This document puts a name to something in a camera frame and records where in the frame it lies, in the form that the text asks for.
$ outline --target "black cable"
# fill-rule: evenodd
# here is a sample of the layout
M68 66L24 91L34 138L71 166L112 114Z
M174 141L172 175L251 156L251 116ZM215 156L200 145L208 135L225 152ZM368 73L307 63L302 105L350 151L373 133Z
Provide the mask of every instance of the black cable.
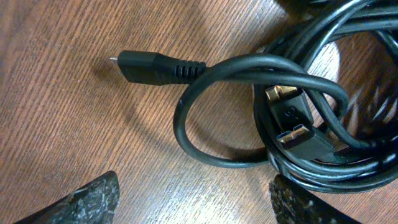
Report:
M200 75L187 88L175 109L174 132L178 143L193 158L218 167L252 167L270 159L275 169L287 170L289 174L286 176L294 182L320 192L356 193L388 184L398 178L398 126L377 139L355 139L340 123L348 105L345 91L336 83L307 74L306 70L325 44L370 30L383 42L396 63L397 37L392 32L396 29L398 7L394 1L337 1L325 6L316 19L297 25L292 32L271 43L266 54L230 58ZM201 152L189 141L185 122L190 107L206 88L220 80L254 84L254 116L267 154L239 160L222 159ZM273 85L296 86L307 93L325 121L324 125L349 146L332 155L331 161L336 164L299 159L278 147L273 136L279 130L274 125L269 106L264 103L265 90ZM336 100L338 111L333 112L324 93Z

